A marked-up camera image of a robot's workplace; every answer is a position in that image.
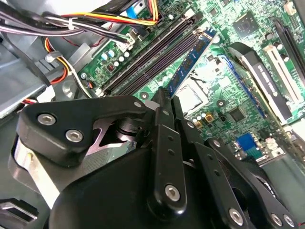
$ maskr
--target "cable bundle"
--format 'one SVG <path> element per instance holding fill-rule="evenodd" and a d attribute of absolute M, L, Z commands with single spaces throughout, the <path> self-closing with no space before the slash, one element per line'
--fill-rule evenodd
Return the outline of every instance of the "cable bundle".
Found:
<path fill-rule="evenodd" d="M 109 31 L 102 25 L 107 22 L 151 26 L 158 21 L 157 0 L 148 0 L 152 19 L 131 19 L 125 16 L 109 12 L 81 12 L 69 15 L 56 15 L 44 12 L 42 15 L 26 10 L 16 10 L 0 1 L 0 31 L 46 37 L 73 36 L 88 31 L 99 36 L 117 41 L 128 42 L 129 37 L 120 33 Z M 15 25 L 8 25 L 5 21 L 11 21 Z"/>

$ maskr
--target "red wire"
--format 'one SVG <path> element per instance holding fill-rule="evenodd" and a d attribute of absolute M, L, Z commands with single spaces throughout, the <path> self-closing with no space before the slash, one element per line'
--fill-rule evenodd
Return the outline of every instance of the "red wire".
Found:
<path fill-rule="evenodd" d="M 110 24 L 110 26 L 108 27 L 108 30 L 110 30 L 111 28 L 112 28 L 112 23 Z M 73 42 L 71 42 L 71 41 L 69 41 L 68 39 L 66 39 L 65 37 L 62 37 L 66 42 L 68 42 L 68 43 L 70 43 L 70 44 L 72 44 L 72 45 L 74 45 L 74 46 L 77 46 L 77 47 L 80 47 L 78 44 L 75 44 L 75 43 L 73 43 Z M 101 42 L 103 41 L 103 39 L 104 39 L 104 37 L 102 37 L 98 42 L 96 42 L 95 44 L 93 44 L 90 48 L 94 48 L 94 47 L 97 47 L 97 46 L 99 46 L 100 44 L 101 44 Z"/>

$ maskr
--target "black slot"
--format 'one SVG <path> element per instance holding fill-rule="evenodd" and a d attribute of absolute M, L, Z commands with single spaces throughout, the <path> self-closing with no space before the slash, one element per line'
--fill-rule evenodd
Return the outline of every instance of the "black slot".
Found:
<path fill-rule="evenodd" d="M 178 19 L 172 26 L 169 27 L 169 29 L 154 39 L 154 41 L 150 44 L 150 48 L 146 48 L 140 52 L 138 57 L 133 60 L 133 63 L 127 69 L 125 69 L 123 72 L 115 74 L 115 76 L 109 79 L 103 85 L 102 90 L 107 89 L 107 92 L 111 93 L 131 75 L 137 72 L 139 68 L 143 67 L 151 58 L 162 52 L 162 50 L 166 49 L 170 44 L 173 44 L 179 40 L 188 28 L 193 27 L 194 21 L 198 21 L 200 18 L 202 17 L 196 14 L 184 22 L 182 22 L 182 19 Z"/>
<path fill-rule="evenodd" d="M 305 62 L 304 59 L 293 39 L 293 36 L 288 27 L 283 26 L 278 19 L 274 19 L 276 32 L 281 39 L 283 46 L 285 47 L 288 56 L 295 66 L 302 83 L 305 86 Z"/>
<path fill-rule="evenodd" d="M 174 45 L 164 55 L 159 57 L 149 68 L 145 69 L 139 76 L 130 81 L 119 90 L 118 95 L 133 94 L 149 83 L 157 74 L 161 73 L 170 64 L 178 60 L 184 53 L 190 50 L 196 43 L 197 37 L 189 35 Z"/>

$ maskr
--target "green circuit board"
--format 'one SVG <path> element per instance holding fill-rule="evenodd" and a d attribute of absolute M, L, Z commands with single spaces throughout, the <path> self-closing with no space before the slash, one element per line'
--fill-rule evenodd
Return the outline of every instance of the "green circuit board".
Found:
<path fill-rule="evenodd" d="M 163 0 L 162 2 L 163 4 L 159 8 L 159 11 L 161 12 L 163 18 L 157 25 L 148 28 L 150 33 L 147 36 L 138 39 L 138 34 L 134 34 L 131 27 L 125 26 L 122 28 L 120 32 L 121 34 L 132 34 L 132 39 L 134 39 L 134 41 L 132 41 L 131 51 L 129 50 L 131 46 L 124 51 L 124 46 L 118 45 L 117 42 L 109 41 L 107 42 L 106 46 L 99 51 L 94 59 L 80 71 L 80 74 L 86 74 L 87 79 L 92 81 L 96 87 L 103 86 L 109 79 L 111 81 L 115 74 L 126 69 L 126 67 L 129 66 L 130 61 L 135 59 L 135 57 L 137 57 L 141 51 L 145 50 L 145 48 L 148 47 L 148 45 L 162 32 L 168 30 L 170 26 L 175 23 L 176 20 L 180 19 L 189 8 L 192 8 L 193 10 L 199 9 L 198 4 L 191 1 Z M 144 8 L 138 17 L 148 19 L 150 18 L 150 15 L 146 8 Z M 109 51 L 114 54 L 113 57 L 109 55 Z M 129 53 L 128 57 L 124 56 L 125 52 Z"/>
<path fill-rule="evenodd" d="M 266 133 L 277 139 L 278 142 L 285 143 L 288 148 L 292 147 L 287 135 L 282 129 L 275 115 L 272 113 L 270 107 L 264 98 L 264 95 L 259 92 L 257 85 L 253 81 L 249 72 L 247 72 L 239 64 L 234 64 L 238 73 L 242 77 L 243 84 L 250 89 L 251 94 L 257 100 L 264 111 L 264 116 L 259 112 L 253 100 L 244 90 L 241 82 L 237 80 L 232 69 L 222 60 L 222 66 L 216 66 L 215 61 L 209 60 L 210 56 L 216 60 L 218 55 L 225 55 L 230 57 L 228 47 L 234 42 L 242 42 L 247 46 L 253 48 L 263 63 L 270 72 L 273 80 L 281 94 L 286 98 L 289 104 L 292 117 L 287 120 L 287 123 L 293 123 L 305 115 L 305 102 L 293 103 L 286 94 L 286 89 L 283 86 L 280 78 L 273 71 L 267 56 L 263 52 L 263 48 L 269 44 L 280 42 L 280 39 L 275 31 L 274 23 L 271 18 L 279 18 L 285 26 L 290 28 L 294 36 L 294 40 L 302 57 L 305 59 L 305 41 L 304 26 L 297 13 L 292 16 L 288 15 L 284 5 L 285 0 L 175 0 L 169 1 L 168 4 L 161 5 L 160 11 L 164 14 L 164 21 L 158 28 L 154 28 L 153 33 L 140 43 L 134 44 L 134 49 L 128 61 L 132 62 L 133 58 L 141 50 L 145 49 L 152 40 L 158 36 L 162 31 L 165 31 L 169 24 L 172 23 L 167 16 L 173 15 L 175 19 L 179 18 L 188 8 L 192 7 L 195 12 L 201 11 L 203 13 L 202 27 L 212 27 L 218 31 L 220 42 L 212 44 L 210 49 L 205 53 L 201 60 L 197 63 L 195 70 L 192 72 L 204 82 L 204 87 L 207 90 L 208 102 L 199 110 L 192 114 L 187 114 L 185 117 L 190 121 L 196 123 L 200 130 L 203 139 L 212 136 L 221 137 L 226 143 L 234 142 L 240 136 L 251 133 L 257 139 L 266 138 Z M 146 17 L 147 12 L 144 10 L 140 17 Z M 242 18 L 249 19 L 248 27 L 241 27 L 239 24 Z M 122 30 L 126 34 L 130 32 L 128 27 Z M 109 80 L 117 71 L 126 68 L 129 64 L 124 63 L 110 72 L 107 66 L 113 63 L 114 59 L 103 60 L 102 54 L 108 50 L 114 50 L 116 53 L 115 60 L 119 55 L 122 55 L 121 50 L 116 43 L 109 42 L 100 53 L 85 66 L 81 73 L 86 73 L 88 78 L 92 80 L 97 86 L 102 86 Z M 284 54 L 285 48 L 279 51 Z M 152 99 L 159 87 L 166 87 L 171 77 L 174 75 L 180 64 L 184 60 L 184 56 L 179 58 L 176 62 L 171 64 L 163 72 L 155 76 L 153 80 L 134 94 L 140 100 Z M 303 85 L 296 69 L 291 60 L 285 62 L 293 80 L 296 82 L 300 93 L 305 98 L 305 86 Z M 217 103 L 223 100 L 226 105 L 219 107 Z M 239 115 L 242 118 L 236 120 L 233 117 L 233 111 L 238 109 Z M 207 121 L 204 115 L 209 115 L 213 119 Z"/>

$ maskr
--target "pcie slot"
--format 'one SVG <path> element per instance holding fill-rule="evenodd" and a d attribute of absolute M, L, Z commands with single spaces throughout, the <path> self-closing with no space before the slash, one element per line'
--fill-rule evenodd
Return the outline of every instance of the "pcie slot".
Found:
<path fill-rule="evenodd" d="M 287 90 L 288 96 L 296 104 L 303 102 L 304 99 L 301 95 L 301 90 L 293 80 L 277 48 L 273 45 L 268 45 L 263 48 L 263 51 L 269 59 L 269 63 L 273 67 L 273 70 L 281 80 L 282 86 Z"/>
<path fill-rule="evenodd" d="M 293 36 L 287 26 L 283 26 L 278 19 L 273 19 L 276 32 L 281 39 L 283 46 L 285 47 L 292 63 L 295 66 L 301 81 L 305 85 L 305 62 L 303 57 L 293 39 Z"/>

